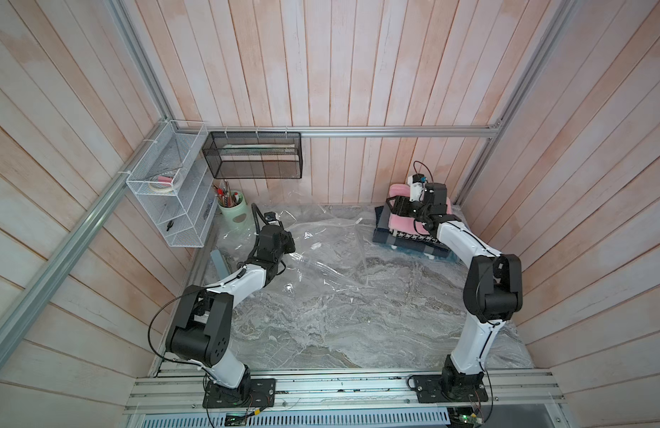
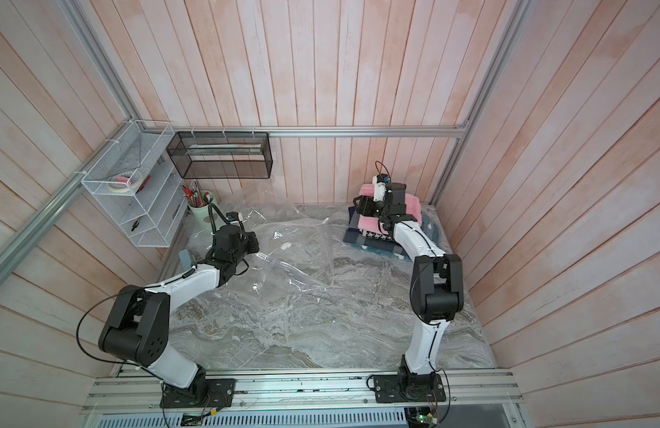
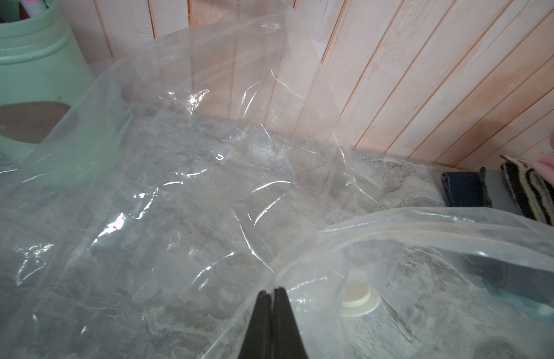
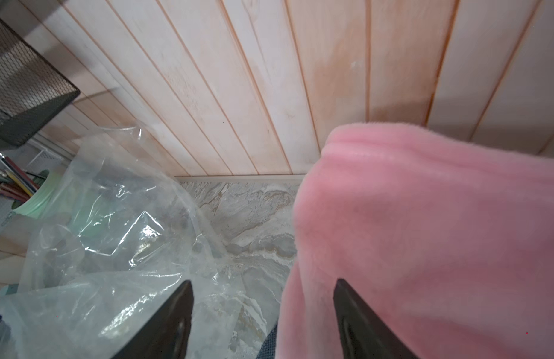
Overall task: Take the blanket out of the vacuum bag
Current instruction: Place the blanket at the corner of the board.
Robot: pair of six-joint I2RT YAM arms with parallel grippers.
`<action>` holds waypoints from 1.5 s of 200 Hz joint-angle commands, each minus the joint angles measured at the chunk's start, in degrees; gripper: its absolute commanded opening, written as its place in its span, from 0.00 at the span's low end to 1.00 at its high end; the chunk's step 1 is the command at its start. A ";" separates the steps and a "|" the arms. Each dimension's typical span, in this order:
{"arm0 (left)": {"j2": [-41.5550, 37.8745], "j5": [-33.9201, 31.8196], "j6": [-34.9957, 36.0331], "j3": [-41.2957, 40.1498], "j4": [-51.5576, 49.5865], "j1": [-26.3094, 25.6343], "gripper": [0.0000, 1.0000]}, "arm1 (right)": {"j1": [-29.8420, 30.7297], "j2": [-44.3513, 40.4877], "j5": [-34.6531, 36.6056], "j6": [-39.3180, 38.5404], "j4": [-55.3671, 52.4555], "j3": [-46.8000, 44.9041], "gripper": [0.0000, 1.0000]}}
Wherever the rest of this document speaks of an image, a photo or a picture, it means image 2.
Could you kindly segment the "pink fleece cloth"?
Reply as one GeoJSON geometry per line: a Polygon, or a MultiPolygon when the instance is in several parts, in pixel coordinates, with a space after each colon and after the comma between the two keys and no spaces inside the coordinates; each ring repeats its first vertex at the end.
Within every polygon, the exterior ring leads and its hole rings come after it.
{"type": "MultiPolygon", "coordinates": [[[[362,185],[359,191],[359,195],[368,196],[369,199],[372,200],[374,196],[374,185],[373,184],[362,185]]],[[[408,215],[413,216],[415,218],[415,221],[418,223],[418,225],[422,226],[423,218],[422,218],[422,206],[420,200],[415,195],[406,193],[405,202],[406,202],[406,213],[408,215]]],[[[376,217],[367,217],[360,215],[358,218],[358,229],[375,234],[387,235],[387,231],[379,223],[379,220],[376,217]]]]}

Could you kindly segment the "houndstooth patterned cloth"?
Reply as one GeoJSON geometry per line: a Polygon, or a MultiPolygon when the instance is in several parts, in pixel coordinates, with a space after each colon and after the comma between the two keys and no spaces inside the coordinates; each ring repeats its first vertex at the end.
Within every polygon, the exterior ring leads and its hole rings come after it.
{"type": "Polygon", "coordinates": [[[385,242],[393,242],[393,238],[386,232],[381,232],[381,231],[373,231],[373,230],[367,230],[367,229],[360,229],[359,230],[361,235],[365,237],[366,239],[372,239],[372,240],[380,240],[380,241],[385,241],[385,242]]]}

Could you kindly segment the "teal bear print blanket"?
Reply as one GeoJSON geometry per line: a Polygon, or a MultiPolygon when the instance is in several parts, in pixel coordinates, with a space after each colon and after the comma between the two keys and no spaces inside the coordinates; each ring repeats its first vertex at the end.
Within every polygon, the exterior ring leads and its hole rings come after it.
{"type": "Polygon", "coordinates": [[[422,215],[422,230],[425,235],[438,247],[440,247],[440,228],[427,214],[422,215]]]}

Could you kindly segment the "grey navy cloth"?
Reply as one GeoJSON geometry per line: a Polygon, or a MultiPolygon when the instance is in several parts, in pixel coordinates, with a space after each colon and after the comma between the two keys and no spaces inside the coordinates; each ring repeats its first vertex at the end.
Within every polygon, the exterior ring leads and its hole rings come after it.
{"type": "Polygon", "coordinates": [[[349,207],[349,224],[344,237],[342,238],[342,241],[345,242],[345,244],[355,244],[365,249],[386,251],[387,253],[392,253],[400,258],[406,258],[406,256],[408,256],[403,247],[397,244],[394,240],[393,242],[385,242],[363,237],[358,229],[358,218],[360,215],[360,213],[357,213],[355,207],[349,207]]]}

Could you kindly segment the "clear plastic vacuum bag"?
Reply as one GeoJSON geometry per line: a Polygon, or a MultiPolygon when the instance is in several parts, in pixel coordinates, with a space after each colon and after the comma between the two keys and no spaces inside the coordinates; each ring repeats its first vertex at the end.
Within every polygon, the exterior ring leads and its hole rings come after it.
{"type": "Polygon", "coordinates": [[[225,286],[172,315],[170,338],[208,369],[393,369],[408,346],[406,259],[348,244],[346,206],[301,206],[271,193],[221,205],[260,251],[225,286]]]}

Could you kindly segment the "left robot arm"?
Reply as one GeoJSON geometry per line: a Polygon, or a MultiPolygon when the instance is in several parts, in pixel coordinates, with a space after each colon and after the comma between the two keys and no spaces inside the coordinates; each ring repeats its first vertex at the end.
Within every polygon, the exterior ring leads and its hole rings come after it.
{"type": "Polygon", "coordinates": [[[225,285],[239,274],[245,257],[259,250],[255,233],[226,224],[214,233],[205,258],[184,273],[146,287],[124,287],[99,337],[100,350],[136,363],[171,387],[194,389],[203,369],[169,343],[170,314],[225,285]]]}

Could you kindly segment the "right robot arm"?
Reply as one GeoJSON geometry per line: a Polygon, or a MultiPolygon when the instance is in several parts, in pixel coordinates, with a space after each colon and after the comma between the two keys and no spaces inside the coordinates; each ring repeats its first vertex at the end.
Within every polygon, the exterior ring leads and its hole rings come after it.
{"type": "Polygon", "coordinates": [[[462,261],[426,235],[416,212],[418,198],[388,175],[378,174],[371,184],[362,185],[353,203],[361,235],[382,239],[413,262],[409,302],[417,323],[404,366],[409,375],[427,376],[435,371],[447,327],[465,303],[462,261]]]}

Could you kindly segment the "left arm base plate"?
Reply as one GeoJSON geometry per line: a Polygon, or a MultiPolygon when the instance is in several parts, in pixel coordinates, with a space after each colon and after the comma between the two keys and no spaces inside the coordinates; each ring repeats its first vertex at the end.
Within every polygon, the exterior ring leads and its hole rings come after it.
{"type": "Polygon", "coordinates": [[[195,379],[186,389],[165,385],[160,407],[171,408],[230,408],[235,392],[235,378],[195,379]]]}

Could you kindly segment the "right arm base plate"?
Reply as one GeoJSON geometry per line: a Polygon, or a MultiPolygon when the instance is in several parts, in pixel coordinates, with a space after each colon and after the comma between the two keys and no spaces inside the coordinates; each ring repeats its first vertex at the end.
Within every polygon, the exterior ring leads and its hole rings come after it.
{"type": "Polygon", "coordinates": [[[372,374],[367,387],[378,403],[442,403],[447,399],[447,386],[436,373],[372,374]]]}

